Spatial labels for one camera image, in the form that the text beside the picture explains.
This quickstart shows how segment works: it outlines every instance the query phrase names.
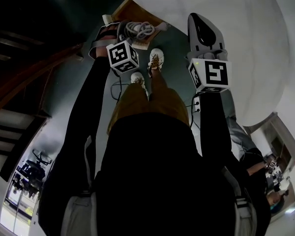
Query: white cube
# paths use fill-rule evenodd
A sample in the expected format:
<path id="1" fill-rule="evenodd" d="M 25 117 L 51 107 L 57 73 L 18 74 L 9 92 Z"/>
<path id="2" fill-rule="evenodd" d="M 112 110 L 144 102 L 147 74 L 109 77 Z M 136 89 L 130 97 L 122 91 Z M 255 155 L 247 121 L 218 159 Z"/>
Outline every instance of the white cube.
<path id="1" fill-rule="evenodd" d="M 124 73 L 139 67 L 139 55 L 126 40 L 106 48 L 113 69 Z"/>
<path id="2" fill-rule="evenodd" d="M 197 92 L 222 92 L 232 84 L 232 63 L 219 59 L 192 59 L 188 67 Z"/>

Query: shoe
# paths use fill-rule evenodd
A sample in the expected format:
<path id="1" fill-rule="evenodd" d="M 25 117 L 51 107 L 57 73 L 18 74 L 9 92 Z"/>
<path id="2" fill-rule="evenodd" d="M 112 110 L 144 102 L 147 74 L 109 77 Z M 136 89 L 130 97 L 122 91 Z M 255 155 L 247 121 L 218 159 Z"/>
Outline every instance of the shoe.
<path id="1" fill-rule="evenodd" d="M 131 83 L 138 83 L 142 86 L 142 88 L 146 91 L 147 97 L 148 97 L 148 90 L 145 86 L 144 77 L 142 73 L 140 72 L 134 72 L 131 74 Z"/>
<path id="2" fill-rule="evenodd" d="M 164 63 L 164 53 L 161 49 L 154 48 L 149 55 L 148 74 L 151 77 L 151 70 L 158 69 L 161 71 Z"/>

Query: power strip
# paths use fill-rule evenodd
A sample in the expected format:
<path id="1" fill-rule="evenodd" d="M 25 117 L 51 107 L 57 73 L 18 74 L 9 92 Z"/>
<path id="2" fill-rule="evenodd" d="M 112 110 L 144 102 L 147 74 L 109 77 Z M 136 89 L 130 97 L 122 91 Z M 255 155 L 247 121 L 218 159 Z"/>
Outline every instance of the power strip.
<path id="1" fill-rule="evenodd" d="M 196 97 L 193 99 L 193 105 L 195 107 L 196 112 L 200 112 L 200 98 Z"/>

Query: brown shorts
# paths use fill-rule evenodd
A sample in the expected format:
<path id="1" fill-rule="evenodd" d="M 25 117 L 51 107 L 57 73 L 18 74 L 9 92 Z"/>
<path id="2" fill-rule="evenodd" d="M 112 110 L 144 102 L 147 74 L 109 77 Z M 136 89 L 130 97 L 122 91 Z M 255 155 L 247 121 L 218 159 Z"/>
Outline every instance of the brown shorts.
<path id="1" fill-rule="evenodd" d="M 112 119 L 108 125 L 109 134 L 115 122 L 123 117 L 141 113 L 161 113 L 186 123 L 189 126 L 187 108 L 171 88 L 160 88 L 154 91 L 149 100 L 145 90 L 138 83 L 132 83 L 123 93 L 113 112 Z"/>

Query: hand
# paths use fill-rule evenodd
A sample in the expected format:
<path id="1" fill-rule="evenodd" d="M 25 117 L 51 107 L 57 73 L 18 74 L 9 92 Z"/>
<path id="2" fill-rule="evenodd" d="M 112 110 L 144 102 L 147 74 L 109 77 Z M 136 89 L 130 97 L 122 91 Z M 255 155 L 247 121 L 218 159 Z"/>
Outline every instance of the hand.
<path id="1" fill-rule="evenodd" d="M 118 26 L 116 25 L 111 25 L 109 27 L 104 28 L 101 33 L 107 31 L 107 30 L 116 30 L 118 28 Z M 105 40 L 105 39 L 116 39 L 116 36 L 112 36 L 112 35 L 107 35 L 107 36 L 103 36 L 102 38 L 100 38 L 99 40 Z M 95 59 L 96 57 L 108 57 L 108 53 L 107 53 L 107 49 L 106 46 L 101 46 L 101 47 L 96 47 L 96 56 L 94 55 L 95 49 L 93 49 L 90 53 L 90 56 Z"/>

